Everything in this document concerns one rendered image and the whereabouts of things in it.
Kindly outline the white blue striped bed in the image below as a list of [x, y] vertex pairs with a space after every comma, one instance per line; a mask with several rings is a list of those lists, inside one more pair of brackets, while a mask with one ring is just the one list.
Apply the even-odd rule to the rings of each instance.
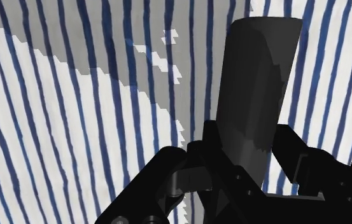
[[303, 21], [279, 122], [352, 162], [352, 0], [0, 0], [0, 224], [94, 224], [216, 116], [225, 36]]

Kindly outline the dark grey tapered cup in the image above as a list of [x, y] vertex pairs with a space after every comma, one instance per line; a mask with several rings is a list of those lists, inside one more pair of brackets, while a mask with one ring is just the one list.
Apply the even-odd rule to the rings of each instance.
[[302, 20], [249, 17], [225, 40], [216, 123], [223, 150], [262, 186]]

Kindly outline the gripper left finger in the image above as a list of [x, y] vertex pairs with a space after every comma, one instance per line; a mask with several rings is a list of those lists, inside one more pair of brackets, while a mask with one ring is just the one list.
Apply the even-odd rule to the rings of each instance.
[[261, 224], [257, 207], [266, 195], [222, 151], [214, 120], [187, 150], [166, 146], [144, 166], [94, 224], [170, 224], [169, 214], [186, 193], [196, 192], [204, 224]]

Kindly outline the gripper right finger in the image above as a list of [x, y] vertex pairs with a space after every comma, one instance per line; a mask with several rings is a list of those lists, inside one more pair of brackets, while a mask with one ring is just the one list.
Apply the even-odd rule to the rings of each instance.
[[352, 224], [352, 163], [309, 147], [284, 124], [276, 127], [272, 153], [289, 181], [299, 186], [297, 197], [275, 203], [289, 223]]

